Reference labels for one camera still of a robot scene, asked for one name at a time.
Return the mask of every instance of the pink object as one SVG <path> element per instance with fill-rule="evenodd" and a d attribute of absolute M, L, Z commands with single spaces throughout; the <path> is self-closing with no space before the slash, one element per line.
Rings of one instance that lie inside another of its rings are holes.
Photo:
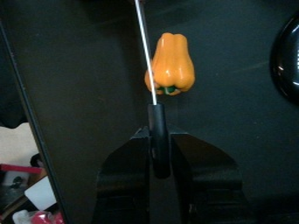
<path fill-rule="evenodd" d="M 46 212 L 37 212 L 31 217 L 31 224 L 51 224 L 51 216 Z"/>
<path fill-rule="evenodd" d="M 51 224 L 63 224 L 61 213 L 57 213 L 53 217 L 53 223 Z"/>

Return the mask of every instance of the black panel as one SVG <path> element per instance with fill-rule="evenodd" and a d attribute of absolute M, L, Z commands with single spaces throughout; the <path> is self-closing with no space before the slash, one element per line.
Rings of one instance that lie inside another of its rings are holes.
<path fill-rule="evenodd" d="M 146 124 L 134 7 L 2 0 L 0 9 L 59 205 L 69 223 L 87 223 L 101 162 Z M 297 10 L 296 0 L 150 0 L 143 7 L 152 50 L 162 32 L 184 34 L 196 71 L 188 93 L 158 98 L 166 119 L 236 160 L 256 208 L 299 196 L 299 108 L 268 69 Z"/>

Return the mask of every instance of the round black object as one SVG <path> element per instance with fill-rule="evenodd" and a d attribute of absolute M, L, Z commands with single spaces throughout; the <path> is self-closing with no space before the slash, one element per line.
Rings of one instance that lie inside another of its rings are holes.
<path fill-rule="evenodd" d="M 299 14 L 277 36 L 269 65 L 277 89 L 290 102 L 299 104 Z"/>

